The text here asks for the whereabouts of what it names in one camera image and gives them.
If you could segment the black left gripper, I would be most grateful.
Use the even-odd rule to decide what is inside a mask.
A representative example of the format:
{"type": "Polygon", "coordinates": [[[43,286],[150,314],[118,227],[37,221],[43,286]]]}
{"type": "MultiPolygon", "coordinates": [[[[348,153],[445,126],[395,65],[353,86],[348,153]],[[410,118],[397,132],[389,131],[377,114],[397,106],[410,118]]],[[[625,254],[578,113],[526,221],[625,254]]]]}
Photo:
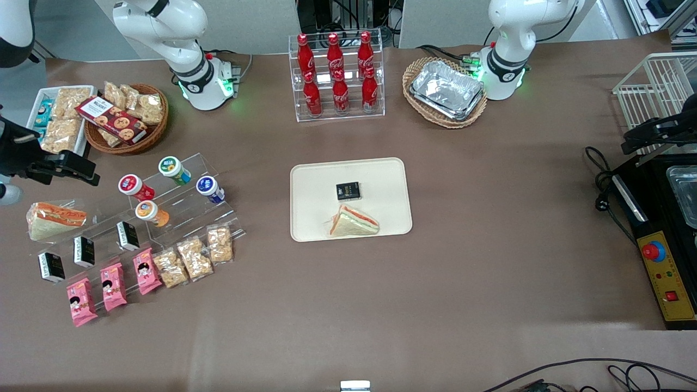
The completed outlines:
{"type": "Polygon", "coordinates": [[[630,155],[640,149],[658,146],[659,154],[677,143],[696,141],[696,95],[688,97],[680,114],[652,118],[625,132],[622,153],[630,155]]]}

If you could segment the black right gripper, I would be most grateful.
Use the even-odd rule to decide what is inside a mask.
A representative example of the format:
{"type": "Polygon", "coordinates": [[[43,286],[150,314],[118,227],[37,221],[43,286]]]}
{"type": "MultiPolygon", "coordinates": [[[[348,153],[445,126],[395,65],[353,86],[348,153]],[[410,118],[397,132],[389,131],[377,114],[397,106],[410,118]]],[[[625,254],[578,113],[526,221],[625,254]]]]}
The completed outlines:
{"type": "Polygon", "coordinates": [[[30,180],[52,180],[69,177],[98,186],[100,176],[96,164],[72,151],[61,151],[53,158],[44,151],[38,134],[1,117],[1,173],[7,177],[30,180]]]}

